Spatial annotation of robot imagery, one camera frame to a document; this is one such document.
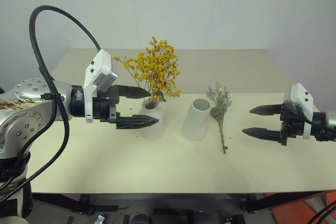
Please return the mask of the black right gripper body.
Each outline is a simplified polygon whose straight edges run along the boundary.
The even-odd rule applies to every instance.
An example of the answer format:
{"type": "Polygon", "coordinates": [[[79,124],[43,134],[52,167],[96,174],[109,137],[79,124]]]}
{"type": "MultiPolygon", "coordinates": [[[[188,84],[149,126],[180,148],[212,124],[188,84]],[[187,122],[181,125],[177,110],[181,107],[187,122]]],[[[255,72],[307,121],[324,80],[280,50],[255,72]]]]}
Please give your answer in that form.
{"type": "Polygon", "coordinates": [[[296,138],[297,135],[303,136],[305,116],[299,107],[292,112],[285,104],[281,107],[280,120],[280,144],[287,145],[287,139],[296,138]]]}

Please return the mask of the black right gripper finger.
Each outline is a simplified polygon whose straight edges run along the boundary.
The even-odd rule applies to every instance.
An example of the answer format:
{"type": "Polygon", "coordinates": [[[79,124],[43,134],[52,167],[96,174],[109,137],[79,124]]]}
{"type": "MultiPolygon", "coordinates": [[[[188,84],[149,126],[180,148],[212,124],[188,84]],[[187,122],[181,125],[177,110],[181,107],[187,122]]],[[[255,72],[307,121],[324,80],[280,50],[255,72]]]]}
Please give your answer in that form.
{"type": "Polygon", "coordinates": [[[261,139],[268,140],[273,142],[281,142],[281,133],[279,131],[268,130],[265,128],[252,127],[248,129],[242,129],[242,132],[248,136],[261,139]]]}
{"type": "Polygon", "coordinates": [[[283,104],[261,105],[249,110],[249,113],[256,115],[275,115],[281,114],[283,104]]]}

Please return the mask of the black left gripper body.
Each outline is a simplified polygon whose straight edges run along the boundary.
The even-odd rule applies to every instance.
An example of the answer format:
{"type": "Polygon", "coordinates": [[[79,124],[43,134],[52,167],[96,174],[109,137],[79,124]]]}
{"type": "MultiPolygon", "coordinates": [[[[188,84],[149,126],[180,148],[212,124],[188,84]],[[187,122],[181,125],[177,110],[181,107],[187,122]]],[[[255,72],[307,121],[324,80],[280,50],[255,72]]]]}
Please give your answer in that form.
{"type": "Polygon", "coordinates": [[[93,118],[100,122],[116,123],[116,104],[120,101],[117,86],[110,86],[105,92],[98,91],[97,97],[93,98],[93,118]]]}

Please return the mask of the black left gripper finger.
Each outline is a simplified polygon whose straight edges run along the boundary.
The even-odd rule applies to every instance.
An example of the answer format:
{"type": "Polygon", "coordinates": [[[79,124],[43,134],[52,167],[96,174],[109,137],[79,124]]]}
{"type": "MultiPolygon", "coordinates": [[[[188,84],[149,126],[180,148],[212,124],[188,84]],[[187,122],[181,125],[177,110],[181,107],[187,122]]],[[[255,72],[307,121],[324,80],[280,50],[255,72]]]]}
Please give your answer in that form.
{"type": "Polygon", "coordinates": [[[150,92],[140,87],[118,85],[119,96],[129,99],[140,99],[150,96],[150,92]]]}
{"type": "Polygon", "coordinates": [[[144,127],[151,126],[159,122],[159,119],[153,118],[148,115],[132,115],[129,117],[120,116],[116,121],[116,129],[127,130],[127,129],[141,129],[144,127]]]}

